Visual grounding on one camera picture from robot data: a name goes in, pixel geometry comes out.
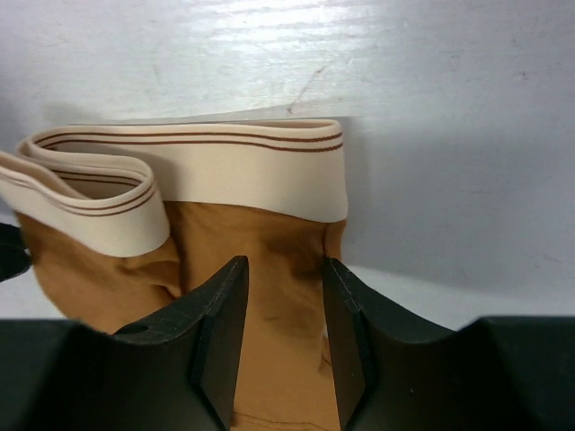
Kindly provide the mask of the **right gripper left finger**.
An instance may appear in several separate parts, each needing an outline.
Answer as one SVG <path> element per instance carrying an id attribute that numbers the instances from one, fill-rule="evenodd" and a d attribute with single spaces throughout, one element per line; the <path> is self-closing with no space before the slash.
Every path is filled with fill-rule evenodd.
<path id="1" fill-rule="evenodd" d="M 78 321 L 1 323 L 4 430 L 227 430 L 249 265 L 114 334 Z"/>

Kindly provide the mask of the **brown underwear cream waistband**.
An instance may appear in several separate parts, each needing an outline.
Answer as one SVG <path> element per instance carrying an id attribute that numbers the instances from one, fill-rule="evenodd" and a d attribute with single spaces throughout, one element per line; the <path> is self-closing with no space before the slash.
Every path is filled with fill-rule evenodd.
<path id="1" fill-rule="evenodd" d="M 44 293 L 103 332 L 246 257 L 233 429 L 338 428 L 322 289 L 348 215 L 337 121 L 55 128 L 2 154 L 1 195 Z"/>

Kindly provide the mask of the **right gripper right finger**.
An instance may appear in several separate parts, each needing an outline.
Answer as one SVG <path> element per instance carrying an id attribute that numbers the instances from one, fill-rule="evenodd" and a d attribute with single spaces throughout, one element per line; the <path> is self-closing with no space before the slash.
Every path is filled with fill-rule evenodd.
<path id="1" fill-rule="evenodd" d="M 342 429 L 573 429 L 571 317 L 482 317 L 450 330 L 330 258 L 323 302 Z"/>

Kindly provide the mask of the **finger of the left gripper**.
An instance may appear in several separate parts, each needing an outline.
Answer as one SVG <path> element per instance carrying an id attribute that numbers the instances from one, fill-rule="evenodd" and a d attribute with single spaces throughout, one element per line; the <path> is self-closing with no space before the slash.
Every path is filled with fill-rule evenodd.
<path id="1" fill-rule="evenodd" d="M 0 228 L 0 280 L 4 282 L 27 272 L 30 256 L 23 241 L 21 230 L 1 223 Z"/>

